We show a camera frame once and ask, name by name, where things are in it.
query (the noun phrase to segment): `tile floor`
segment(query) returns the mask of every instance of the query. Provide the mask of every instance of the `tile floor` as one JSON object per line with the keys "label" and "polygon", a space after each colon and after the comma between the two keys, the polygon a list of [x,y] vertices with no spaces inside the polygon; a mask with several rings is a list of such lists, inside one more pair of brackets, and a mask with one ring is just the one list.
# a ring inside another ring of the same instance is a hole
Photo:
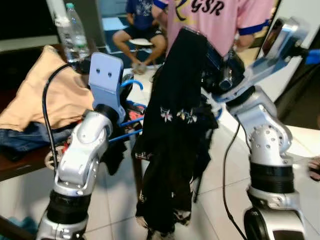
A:
{"label": "tile floor", "polygon": [[[144,89],[133,88],[129,99],[147,104],[150,97],[150,79],[154,69],[145,75],[136,76]],[[241,237],[232,226],[225,213],[222,201],[222,160],[235,130],[235,120],[224,112],[220,128],[214,133],[210,149],[212,161],[204,173],[199,200],[192,205],[192,218],[188,227],[176,226],[177,240],[240,240]],[[301,193],[301,206],[305,214],[305,229],[308,240],[320,239],[320,183],[311,181],[306,175],[305,157],[319,154],[319,131],[291,127],[294,141],[290,149],[295,164],[295,183]],[[234,219],[244,229],[242,219],[244,210],[250,207],[246,195],[249,183],[248,149],[244,136],[236,139],[230,150],[227,163],[227,202]],[[0,182],[0,214],[15,216],[22,220],[31,216],[37,222],[41,219],[49,202],[52,189],[52,172],[41,169]],[[86,237],[88,240],[144,240],[147,232],[140,227],[135,218],[136,192],[130,147],[118,172],[110,176],[104,164],[98,172],[97,184],[89,207],[89,222]]]}

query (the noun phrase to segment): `person sitting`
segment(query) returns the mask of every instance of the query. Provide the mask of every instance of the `person sitting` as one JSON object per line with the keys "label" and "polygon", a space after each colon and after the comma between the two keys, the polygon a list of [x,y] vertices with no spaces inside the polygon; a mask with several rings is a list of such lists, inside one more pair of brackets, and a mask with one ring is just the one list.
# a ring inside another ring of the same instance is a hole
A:
{"label": "person sitting", "polygon": [[[152,5],[153,0],[128,0],[126,12],[130,26],[117,31],[112,37],[114,44],[131,59],[133,72],[137,74],[143,74],[147,69],[146,66],[158,58],[167,46],[166,39],[152,16]],[[137,38],[147,39],[154,45],[152,53],[143,62],[132,54],[125,43]]]}

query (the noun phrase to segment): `black garment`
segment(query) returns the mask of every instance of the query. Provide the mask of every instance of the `black garment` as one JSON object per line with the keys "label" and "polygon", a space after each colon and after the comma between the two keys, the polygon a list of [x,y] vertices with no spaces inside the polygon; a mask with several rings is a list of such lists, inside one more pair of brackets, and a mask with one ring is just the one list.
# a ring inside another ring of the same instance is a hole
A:
{"label": "black garment", "polygon": [[[201,103],[206,52],[204,36],[186,29],[179,32],[165,64],[157,72],[143,133],[132,151],[133,158],[150,161],[136,217],[143,218],[144,227],[151,231],[171,233],[176,222],[187,225],[191,217],[190,182],[197,157],[205,155],[201,144],[206,142],[208,129],[211,135],[217,127],[213,114],[208,112],[211,107]],[[208,162],[200,164],[199,171]]]}
{"label": "black garment", "polygon": [[147,39],[148,41],[157,35],[163,34],[158,27],[155,26],[151,26],[145,30],[140,30],[131,25],[123,29],[123,31],[125,31],[132,39]]}

